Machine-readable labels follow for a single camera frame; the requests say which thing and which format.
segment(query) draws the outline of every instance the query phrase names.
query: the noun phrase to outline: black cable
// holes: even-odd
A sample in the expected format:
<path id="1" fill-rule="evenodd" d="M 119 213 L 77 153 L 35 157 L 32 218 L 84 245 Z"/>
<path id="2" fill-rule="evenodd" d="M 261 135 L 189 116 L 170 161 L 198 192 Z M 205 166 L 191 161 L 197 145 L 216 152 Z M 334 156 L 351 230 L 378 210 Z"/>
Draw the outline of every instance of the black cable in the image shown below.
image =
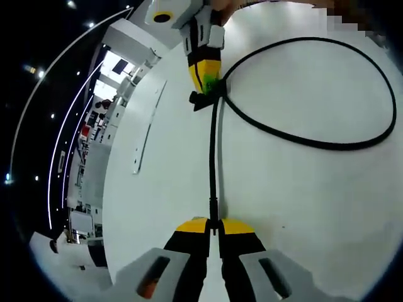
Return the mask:
<path id="1" fill-rule="evenodd" d="M 212 127 L 210 130 L 210 154 L 209 154 L 209 168 L 210 168 L 210 221 L 211 228 L 213 229 L 213 234 L 215 235 L 215 230 L 219 222 L 219 205 L 217 200 L 217 188 L 215 182 L 215 129 L 217 126 L 217 110 L 219 107 L 219 102 L 216 101 L 213 104 L 213 114 L 212 114 Z"/>
<path id="2" fill-rule="evenodd" d="M 299 137 L 296 135 L 289 134 L 287 132 L 283 132 L 277 129 L 274 129 L 272 127 L 269 127 L 265 124 L 262 124 L 250 116 L 246 115 L 243 113 L 228 97 L 227 91 L 226 91 L 226 81 L 235 71 L 235 69 L 240 66 L 243 62 L 245 62 L 247 59 L 250 59 L 251 57 L 265 51 L 269 50 L 273 47 L 284 45 L 287 43 L 292 43 L 292 42 L 297 42 L 297 41 L 321 41 L 321 42 L 329 42 L 333 44 L 337 44 L 343 47 L 346 47 L 348 49 L 353 50 L 354 52 L 360 54 L 364 58 L 367 59 L 381 74 L 383 79 L 386 82 L 386 85 L 388 86 L 390 96 L 392 97 L 392 105 L 393 105 L 393 115 L 392 115 L 392 121 L 390 122 L 390 125 L 388 128 L 379 136 L 371 138 L 369 140 L 365 140 L 362 142 L 356 142 L 356 143 L 330 143 L 330 142 L 322 142 L 319 140 L 311 140 L 309 138 L 304 138 L 304 137 Z M 361 150 L 364 148 L 370 148 L 373 147 L 382 141 L 384 141 L 393 131 L 395 128 L 396 124 L 396 116 L 397 116 L 397 110 L 396 110 L 396 99 L 395 99 L 395 94 L 393 92 L 392 86 L 390 85 L 389 80 L 387 79 L 386 75 L 383 73 L 382 69 L 365 53 L 363 53 L 361 50 L 347 44 L 344 42 L 340 42 L 337 40 L 332 40 L 328 38 L 319 38 L 315 36 L 308 36 L 308 37 L 302 37 L 302 38 L 292 38 L 292 39 L 287 39 L 283 40 L 280 42 L 273 43 L 271 45 L 262 47 L 249 55 L 243 57 L 240 59 L 238 62 L 236 62 L 229 70 L 228 72 L 224 75 L 223 79 L 221 80 L 222 84 L 217 86 L 217 89 L 220 91 L 215 91 L 215 95 L 222 96 L 224 101 L 231 107 L 232 110 L 244 121 L 247 123 L 251 124 L 252 126 L 255 126 L 256 128 L 272 134 L 276 137 L 283 138 L 285 140 L 289 140 L 294 143 L 299 143 L 301 145 L 309 146 L 309 147 L 314 147 L 314 148 L 319 148 L 319 149 L 324 149 L 324 150 L 333 150 L 333 151 L 354 151 L 354 150 Z M 218 108 L 218 102 L 219 98 L 217 98 L 216 102 L 214 102 L 214 107 L 213 107 L 213 113 L 212 113 L 212 127 L 211 127 L 211 133 L 210 133 L 210 217 L 211 219 L 218 220 L 218 203 L 216 202 L 215 204 L 212 202 L 212 200 L 217 200 L 216 196 L 216 183 L 215 183 L 215 124 L 217 123 L 217 108 Z"/>

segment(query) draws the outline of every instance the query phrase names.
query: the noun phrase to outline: person's hand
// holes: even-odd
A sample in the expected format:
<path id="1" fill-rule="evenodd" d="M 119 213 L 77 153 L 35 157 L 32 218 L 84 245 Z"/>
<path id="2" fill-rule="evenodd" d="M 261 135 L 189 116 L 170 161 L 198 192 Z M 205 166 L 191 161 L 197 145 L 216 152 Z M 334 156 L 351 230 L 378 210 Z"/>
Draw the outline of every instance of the person's hand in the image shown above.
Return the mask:
<path id="1" fill-rule="evenodd" d="M 315 8 L 330 8 L 333 6 L 334 0 L 282 0 L 296 3 L 312 4 Z M 257 2 L 257 0 L 212 0 L 211 6 L 214 10 L 221 12 L 222 25 L 226 24 L 228 19 L 243 4 Z"/>
<path id="2" fill-rule="evenodd" d="M 226 24 L 228 19 L 232 16 L 233 13 L 242 5 L 247 2 L 251 2 L 250 0 L 212 0 L 211 5 L 212 8 L 216 11 L 221 12 L 221 23 L 222 25 Z"/>

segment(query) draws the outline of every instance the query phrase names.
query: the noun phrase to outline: white wall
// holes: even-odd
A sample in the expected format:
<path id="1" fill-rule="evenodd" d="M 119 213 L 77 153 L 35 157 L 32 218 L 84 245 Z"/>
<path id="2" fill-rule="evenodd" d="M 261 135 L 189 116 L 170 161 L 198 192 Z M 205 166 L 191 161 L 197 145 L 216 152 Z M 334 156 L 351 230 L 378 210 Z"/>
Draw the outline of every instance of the white wall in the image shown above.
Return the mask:
<path id="1" fill-rule="evenodd" d="M 169 48 L 165 46 L 163 42 L 159 41 L 141 27 L 125 19 L 116 21 L 111 25 L 111 27 L 133 38 L 145 47 L 151 48 L 159 57 L 163 57 L 169 51 Z"/>
<path id="2" fill-rule="evenodd" d="M 62 262 L 59 254 L 53 253 L 49 241 L 50 238 L 34 233 L 30 240 L 31 251 L 42 272 L 69 299 L 99 293 L 111 286 L 108 269 L 86 267 L 85 271 L 81 271 L 78 267 L 69 266 Z"/>
<path id="3" fill-rule="evenodd" d="M 144 23 L 145 14 L 150 6 L 151 0 L 145 0 L 133 13 L 129 21 L 136 24 L 146 32 L 150 33 L 157 40 L 165 44 L 169 49 L 173 49 L 182 42 L 181 35 L 178 30 L 172 30 L 165 27 L 150 26 Z"/>
<path id="4" fill-rule="evenodd" d="M 133 65 L 141 65 L 149 56 L 150 49 L 125 33 L 109 26 L 102 43 L 111 47 L 111 51 Z"/>

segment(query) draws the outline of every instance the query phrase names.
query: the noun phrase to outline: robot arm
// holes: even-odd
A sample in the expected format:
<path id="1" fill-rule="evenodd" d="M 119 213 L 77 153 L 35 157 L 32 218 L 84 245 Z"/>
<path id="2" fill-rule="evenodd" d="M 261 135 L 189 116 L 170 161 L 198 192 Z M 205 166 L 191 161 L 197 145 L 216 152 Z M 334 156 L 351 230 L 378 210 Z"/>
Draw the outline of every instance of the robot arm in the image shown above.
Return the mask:
<path id="1" fill-rule="evenodd" d="M 225 33 L 220 13 L 204 0 L 153 0 L 145 22 L 179 30 L 196 90 L 208 94 L 220 79 Z"/>

